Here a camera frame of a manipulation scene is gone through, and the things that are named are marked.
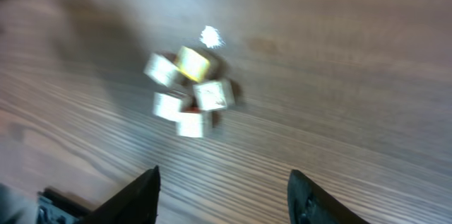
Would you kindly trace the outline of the plain white picture block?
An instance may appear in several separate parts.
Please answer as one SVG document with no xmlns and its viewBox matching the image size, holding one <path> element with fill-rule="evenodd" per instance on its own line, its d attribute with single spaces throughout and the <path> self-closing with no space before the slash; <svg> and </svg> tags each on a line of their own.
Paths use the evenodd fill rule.
<svg viewBox="0 0 452 224">
<path fill-rule="evenodd" d="M 171 88 L 180 84 L 182 75 L 175 63 L 176 55 L 167 52 L 153 52 L 143 70 L 156 83 Z"/>
</svg>

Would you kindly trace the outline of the white block green V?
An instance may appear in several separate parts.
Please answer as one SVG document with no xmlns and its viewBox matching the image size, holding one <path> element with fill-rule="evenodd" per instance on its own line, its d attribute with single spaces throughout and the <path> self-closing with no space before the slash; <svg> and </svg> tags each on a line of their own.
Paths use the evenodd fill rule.
<svg viewBox="0 0 452 224">
<path fill-rule="evenodd" d="M 193 85 L 198 107 L 203 111 L 226 110 L 235 104 L 228 79 L 206 81 Z"/>
</svg>

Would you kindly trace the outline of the yellow top letter block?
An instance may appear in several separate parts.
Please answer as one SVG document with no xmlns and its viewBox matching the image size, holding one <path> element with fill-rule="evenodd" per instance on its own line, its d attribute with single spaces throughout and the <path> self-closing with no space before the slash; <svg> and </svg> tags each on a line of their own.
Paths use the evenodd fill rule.
<svg viewBox="0 0 452 224">
<path fill-rule="evenodd" d="M 176 65 L 182 75 L 199 83 L 205 80 L 211 62 L 194 49 L 182 46 L 177 53 Z"/>
</svg>

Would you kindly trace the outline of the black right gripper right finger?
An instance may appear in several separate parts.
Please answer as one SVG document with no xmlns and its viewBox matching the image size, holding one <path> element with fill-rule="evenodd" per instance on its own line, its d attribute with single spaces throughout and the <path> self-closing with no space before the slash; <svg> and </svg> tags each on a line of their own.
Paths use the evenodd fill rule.
<svg viewBox="0 0 452 224">
<path fill-rule="evenodd" d="M 299 170 L 287 184 L 291 224 L 368 224 Z"/>
</svg>

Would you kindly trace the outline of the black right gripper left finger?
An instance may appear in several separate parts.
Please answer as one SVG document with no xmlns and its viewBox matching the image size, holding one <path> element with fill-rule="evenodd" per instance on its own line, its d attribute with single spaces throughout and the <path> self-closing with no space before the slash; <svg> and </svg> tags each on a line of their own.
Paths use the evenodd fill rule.
<svg viewBox="0 0 452 224">
<path fill-rule="evenodd" d="M 160 171 L 156 165 L 124 187 L 79 223 L 154 224 L 160 193 Z"/>
</svg>

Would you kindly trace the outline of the white block green J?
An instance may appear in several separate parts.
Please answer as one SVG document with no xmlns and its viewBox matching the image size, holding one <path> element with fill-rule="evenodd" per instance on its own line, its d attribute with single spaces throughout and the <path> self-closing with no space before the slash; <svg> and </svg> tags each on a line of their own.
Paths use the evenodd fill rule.
<svg viewBox="0 0 452 224">
<path fill-rule="evenodd" d="M 155 93 L 153 114 L 157 117 L 175 122 L 182 110 L 183 98 L 180 95 Z"/>
</svg>

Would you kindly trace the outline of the white block green Z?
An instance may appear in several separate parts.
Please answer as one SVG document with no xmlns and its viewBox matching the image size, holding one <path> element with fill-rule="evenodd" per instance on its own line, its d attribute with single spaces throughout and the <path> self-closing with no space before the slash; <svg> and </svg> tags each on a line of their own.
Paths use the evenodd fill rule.
<svg viewBox="0 0 452 224">
<path fill-rule="evenodd" d="M 179 136 L 189 138 L 203 138 L 213 127 L 210 112 L 181 112 L 176 123 Z"/>
</svg>

